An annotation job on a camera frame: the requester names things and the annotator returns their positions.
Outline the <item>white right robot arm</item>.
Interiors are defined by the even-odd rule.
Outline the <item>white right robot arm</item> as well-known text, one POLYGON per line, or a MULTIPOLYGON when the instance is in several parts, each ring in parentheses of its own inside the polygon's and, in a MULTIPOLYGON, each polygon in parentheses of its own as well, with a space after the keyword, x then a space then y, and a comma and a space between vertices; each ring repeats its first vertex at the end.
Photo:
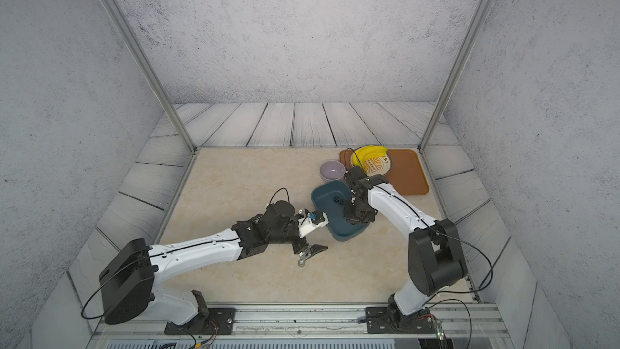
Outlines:
POLYGON ((468 274, 458 230, 449 220, 439 221, 416 208, 391 184, 352 187, 344 217, 370 223, 386 217, 408 242, 408 281, 394 293, 391 304, 402 316, 420 312, 441 290, 468 274))

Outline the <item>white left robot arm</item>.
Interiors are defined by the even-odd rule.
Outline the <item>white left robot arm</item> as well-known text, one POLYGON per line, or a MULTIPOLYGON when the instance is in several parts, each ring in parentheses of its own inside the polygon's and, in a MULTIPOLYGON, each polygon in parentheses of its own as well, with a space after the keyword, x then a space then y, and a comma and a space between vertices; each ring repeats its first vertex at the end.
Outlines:
POLYGON ((289 244, 304 266, 307 259, 327 248, 311 245, 306 237, 329 223, 320 210, 297 211, 280 200, 247 221, 211 236, 176 244, 129 242, 99 275, 103 319, 119 325, 137 317, 162 319, 176 325, 206 318, 208 309, 200 292, 174 292, 166 281, 217 263, 231 263, 259 255, 271 244, 289 244))

